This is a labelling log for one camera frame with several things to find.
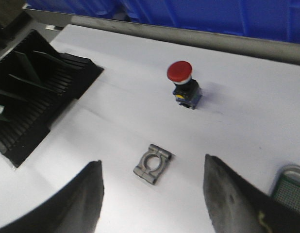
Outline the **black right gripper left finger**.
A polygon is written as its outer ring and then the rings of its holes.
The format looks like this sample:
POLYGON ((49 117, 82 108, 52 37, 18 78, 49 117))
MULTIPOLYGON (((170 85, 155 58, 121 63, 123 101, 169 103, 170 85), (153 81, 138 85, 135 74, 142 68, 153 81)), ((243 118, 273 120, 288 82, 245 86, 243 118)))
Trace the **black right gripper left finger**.
POLYGON ((0 233, 93 233, 104 196, 101 161, 88 163, 47 201, 0 228, 0 233))

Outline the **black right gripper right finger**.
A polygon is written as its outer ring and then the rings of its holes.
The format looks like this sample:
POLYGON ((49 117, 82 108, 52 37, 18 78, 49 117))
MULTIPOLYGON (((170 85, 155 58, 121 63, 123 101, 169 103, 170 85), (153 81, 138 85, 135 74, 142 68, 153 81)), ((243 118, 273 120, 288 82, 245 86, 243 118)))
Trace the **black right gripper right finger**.
POLYGON ((216 156, 204 161, 203 194, 217 233, 300 233, 300 214, 278 203, 216 156))

